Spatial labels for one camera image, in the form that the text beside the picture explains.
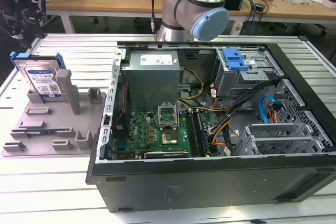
wooden table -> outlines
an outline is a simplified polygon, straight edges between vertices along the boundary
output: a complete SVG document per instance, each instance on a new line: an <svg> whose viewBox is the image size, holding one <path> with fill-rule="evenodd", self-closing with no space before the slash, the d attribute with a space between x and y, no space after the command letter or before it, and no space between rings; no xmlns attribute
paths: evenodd
<svg viewBox="0 0 336 224"><path fill-rule="evenodd" d="M266 1L269 11L262 22L336 24L336 10L320 3L292 5L289 0ZM155 0L156 17L162 15L162 0ZM60 15L66 33L75 33L71 16L151 17L151 0L51 0L49 15ZM229 11L234 21L232 35L238 35L250 14L250 3L244 0L240 11Z"/></svg>

chip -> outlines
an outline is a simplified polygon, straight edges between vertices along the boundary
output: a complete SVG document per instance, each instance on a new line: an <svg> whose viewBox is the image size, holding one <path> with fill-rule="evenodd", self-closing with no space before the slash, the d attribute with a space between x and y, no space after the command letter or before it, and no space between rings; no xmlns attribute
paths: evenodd
<svg viewBox="0 0 336 224"><path fill-rule="evenodd" d="M177 144L177 131L163 130L161 133L162 144Z"/></svg>

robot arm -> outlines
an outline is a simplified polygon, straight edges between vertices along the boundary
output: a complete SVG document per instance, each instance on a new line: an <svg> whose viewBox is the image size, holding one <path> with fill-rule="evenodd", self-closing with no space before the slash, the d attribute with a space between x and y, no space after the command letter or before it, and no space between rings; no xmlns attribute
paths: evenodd
<svg viewBox="0 0 336 224"><path fill-rule="evenodd" d="M225 0L163 0L159 41L209 41L228 23Z"/></svg>
<svg viewBox="0 0 336 224"><path fill-rule="evenodd" d="M24 47L30 47L31 33L44 38L40 22L45 14L46 0L0 0L0 26Z"/></svg>

yellow wire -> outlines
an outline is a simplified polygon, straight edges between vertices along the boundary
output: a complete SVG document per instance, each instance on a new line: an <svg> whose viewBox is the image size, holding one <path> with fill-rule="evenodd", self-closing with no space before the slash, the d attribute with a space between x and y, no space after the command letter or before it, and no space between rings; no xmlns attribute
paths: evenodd
<svg viewBox="0 0 336 224"><path fill-rule="evenodd" d="M191 70L190 68L185 68L185 69L187 69L188 71L190 71L200 81L202 87L201 87L201 90L199 91L198 94L193 95L192 97L180 97L180 98L178 98L178 100L191 100L191 99L198 98L198 97L201 96L201 94L203 93L203 90L204 90L204 83L200 79L200 77L193 70Z"/></svg>

table leg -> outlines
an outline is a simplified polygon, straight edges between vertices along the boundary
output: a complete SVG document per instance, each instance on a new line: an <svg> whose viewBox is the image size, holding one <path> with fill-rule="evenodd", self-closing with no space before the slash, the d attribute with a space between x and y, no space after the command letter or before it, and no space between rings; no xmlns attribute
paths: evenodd
<svg viewBox="0 0 336 224"><path fill-rule="evenodd" d="M75 34L75 27L73 25L71 16L69 15L69 13L62 13L60 14L62 22L63 22L63 26L64 26L64 30L67 34Z"/></svg>
<svg viewBox="0 0 336 224"><path fill-rule="evenodd" d="M243 27L244 20L235 20L231 29L230 35L239 35Z"/></svg>

